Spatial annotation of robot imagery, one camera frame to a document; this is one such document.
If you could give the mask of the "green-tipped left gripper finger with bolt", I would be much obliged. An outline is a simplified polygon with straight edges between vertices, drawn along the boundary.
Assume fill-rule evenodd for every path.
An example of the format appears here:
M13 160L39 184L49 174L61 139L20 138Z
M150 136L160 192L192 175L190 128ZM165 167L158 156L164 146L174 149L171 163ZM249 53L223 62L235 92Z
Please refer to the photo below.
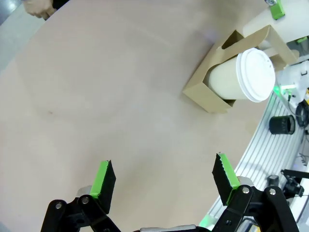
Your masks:
M269 6L272 18L274 20L278 20L285 16L285 11L281 0L265 0L265 3Z

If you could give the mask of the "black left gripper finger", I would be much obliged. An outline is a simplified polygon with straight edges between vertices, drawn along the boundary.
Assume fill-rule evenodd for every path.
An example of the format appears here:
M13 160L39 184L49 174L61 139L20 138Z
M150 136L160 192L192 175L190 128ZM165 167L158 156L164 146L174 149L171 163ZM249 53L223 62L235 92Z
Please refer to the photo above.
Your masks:
M253 217L262 232L299 231L286 198L278 186L260 191L241 184L227 156L217 154L213 178L226 209L214 225L214 232L236 232L244 217Z
M102 161L90 192L75 197L70 203L49 203L42 224L43 232L79 232L90 227L94 232L118 232L108 217L116 177L110 160Z

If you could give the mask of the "person's bare hand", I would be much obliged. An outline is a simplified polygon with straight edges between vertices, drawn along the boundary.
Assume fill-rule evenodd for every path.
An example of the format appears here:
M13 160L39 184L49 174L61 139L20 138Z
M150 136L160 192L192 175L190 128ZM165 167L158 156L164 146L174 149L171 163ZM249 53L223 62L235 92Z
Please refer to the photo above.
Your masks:
M23 5L28 14L44 20L56 12L52 0L24 0Z

